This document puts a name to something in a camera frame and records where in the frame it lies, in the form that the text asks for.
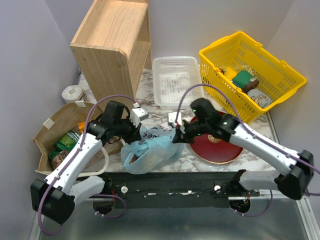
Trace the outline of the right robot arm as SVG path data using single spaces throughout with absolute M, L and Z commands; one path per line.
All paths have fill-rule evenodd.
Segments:
M 311 152 L 298 152 L 270 140 L 235 116 L 220 113 L 203 97 L 194 100 L 190 107 L 196 117 L 193 122 L 182 120 L 179 111 L 173 114 L 173 143 L 193 144 L 196 137 L 211 135 L 253 153 L 274 168 L 273 171 L 240 170 L 230 183 L 234 195 L 241 196 L 250 190 L 277 190 L 290 199 L 300 200 L 307 193 L 315 171 Z

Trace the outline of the light blue plastic bag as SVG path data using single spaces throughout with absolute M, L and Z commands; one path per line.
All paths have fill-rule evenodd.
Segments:
M 141 140 L 125 144 L 120 157 L 124 169 L 133 175 L 149 173 L 179 160 L 185 147 L 183 143 L 173 143 L 174 128 L 155 125 L 149 129 L 142 126 Z

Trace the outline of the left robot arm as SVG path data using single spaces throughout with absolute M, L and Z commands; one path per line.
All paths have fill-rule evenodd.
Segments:
M 30 186 L 32 208 L 40 218 L 46 216 L 64 224 L 75 207 L 94 195 L 107 197 L 111 185 L 98 175 L 76 182 L 91 158 L 113 137 L 131 144 L 141 140 L 141 122 L 148 112 L 134 103 L 129 110 L 123 103 L 109 101 L 104 112 L 85 123 L 78 143 L 63 162 L 44 180 L 36 179 Z

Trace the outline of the brown paper bag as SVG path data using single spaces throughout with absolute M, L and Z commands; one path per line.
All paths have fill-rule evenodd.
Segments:
M 67 103 L 44 122 L 33 138 L 41 152 L 38 169 L 35 170 L 37 173 L 46 176 L 51 174 L 52 169 L 48 156 L 54 150 L 54 144 L 67 132 L 78 132 L 78 124 L 85 122 L 92 107 L 93 104 L 89 102 Z M 112 138 L 111 142 L 113 144 L 106 143 L 104 149 L 99 150 L 91 158 L 82 173 L 79 174 L 80 177 L 97 176 L 107 169 L 109 159 L 105 159 L 105 153 L 112 156 L 118 154 L 123 147 L 122 142 L 116 141 L 115 138 Z

